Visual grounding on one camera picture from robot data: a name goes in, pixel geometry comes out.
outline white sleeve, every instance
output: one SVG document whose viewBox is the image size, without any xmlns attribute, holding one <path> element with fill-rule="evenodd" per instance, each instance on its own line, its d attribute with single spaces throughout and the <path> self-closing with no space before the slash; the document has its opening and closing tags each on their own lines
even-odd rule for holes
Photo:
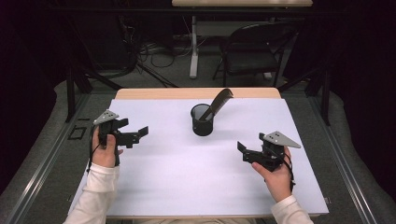
<svg viewBox="0 0 396 224">
<path fill-rule="evenodd" d="M 67 217 L 67 223 L 106 223 L 106 213 L 117 194 L 120 167 L 106 168 L 92 164 L 87 184 Z"/>
<path fill-rule="evenodd" d="M 296 198 L 293 195 L 275 204 L 271 208 L 271 211 L 278 224 L 314 223 L 305 210 L 298 204 Z"/>
</svg>

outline chair seat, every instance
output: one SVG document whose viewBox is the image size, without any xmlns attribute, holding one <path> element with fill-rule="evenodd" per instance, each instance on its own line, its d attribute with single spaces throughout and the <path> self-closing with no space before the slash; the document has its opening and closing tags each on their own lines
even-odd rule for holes
<svg viewBox="0 0 396 224">
<path fill-rule="evenodd" d="M 275 72 L 278 67 L 276 58 L 266 45 L 237 46 L 227 53 L 227 70 L 230 75 Z"/>
</svg>

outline table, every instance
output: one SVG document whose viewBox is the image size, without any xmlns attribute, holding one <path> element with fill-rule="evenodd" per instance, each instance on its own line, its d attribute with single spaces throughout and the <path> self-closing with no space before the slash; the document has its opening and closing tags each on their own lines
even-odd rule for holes
<svg viewBox="0 0 396 224">
<path fill-rule="evenodd" d="M 123 133 L 149 134 L 120 157 L 112 218 L 268 217 L 275 203 L 236 141 L 261 150 L 259 132 L 281 131 L 300 145 L 286 102 L 275 88 L 231 88 L 233 99 L 215 116 L 207 137 L 191 129 L 191 108 L 210 104 L 222 88 L 119 90 L 110 110 L 128 118 Z M 327 214 L 304 147 L 291 148 L 294 195 L 311 216 Z M 85 185 L 84 174 L 71 208 Z"/>
<path fill-rule="evenodd" d="M 174 7 L 311 7 L 312 0 L 172 0 Z M 192 55 L 190 78 L 197 78 L 197 20 L 192 16 Z"/>
</svg>

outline silver bracket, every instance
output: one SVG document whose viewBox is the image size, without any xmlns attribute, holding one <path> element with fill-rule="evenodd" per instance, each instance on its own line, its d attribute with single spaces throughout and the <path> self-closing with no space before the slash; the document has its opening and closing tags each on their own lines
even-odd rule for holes
<svg viewBox="0 0 396 224">
<path fill-rule="evenodd" d="M 113 113 L 107 109 L 101 116 L 99 116 L 99 118 L 93 121 L 93 125 L 98 125 L 106 121 L 116 119 L 118 117 L 119 117 L 118 114 Z"/>
<path fill-rule="evenodd" d="M 274 133 L 265 134 L 263 139 L 278 146 L 297 147 L 297 148 L 301 147 L 298 143 L 294 142 L 293 140 L 289 139 L 285 134 L 280 133 L 278 131 Z"/>
</svg>

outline gray carpet floor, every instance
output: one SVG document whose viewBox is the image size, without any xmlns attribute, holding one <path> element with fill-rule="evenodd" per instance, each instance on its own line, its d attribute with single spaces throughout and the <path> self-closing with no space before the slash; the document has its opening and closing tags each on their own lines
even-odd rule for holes
<svg viewBox="0 0 396 224">
<path fill-rule="evenodd" d="M 217 49 L 201 46 L 198 78 L 190 79 L 190 56 L 172 58 L 167 54 L 148 56 L 144 64 L 179 87 L 221 87 L 221 78 L 212 80 L 219 63 Z M 112 79 L 126 88 L 161 88 L 163 85 L 139 69 L 131 74 Z M 262 76 L 230 77 L 230 87 L 270 86 L 271 80 Z M 58 98 L 48 123 L 37 138 L 20 170 L 0 197 L 0 223 L 62 223 L 66 218 L 88 159 L 89 130 L 92 121 L 108 108 L 115 92 L 92 80 L 94 91 L 77 95 L 78 112 L 70 123 L 67 116 L 66 87 L 55 88 Z M 312 164 L 323 196 L 330 202 L 330 214 L 314 219 L 315 223 L 393 223 L 396 220 L 394 201 L 375 183 L 371 173 L 357 155 L 347 126 L 343 102 L 331 94 L 330 122 L 324 127 L 318 117 L 319 97 L 305 97 L 305 83 L 282 93 L 286 99 L 308 158 Z M 347 184 L 342 169 L 334 159 L 330 130 L 340 147 L 351 173 L 359 184 L 360 194 L 370 208 L 375 221 L 367 221 L 356 202 L 353 190 Z M 109 220 L 109 223 L 121 223 Z M 265 223 L 275 223 L 266 219 Z"/>
</svg>

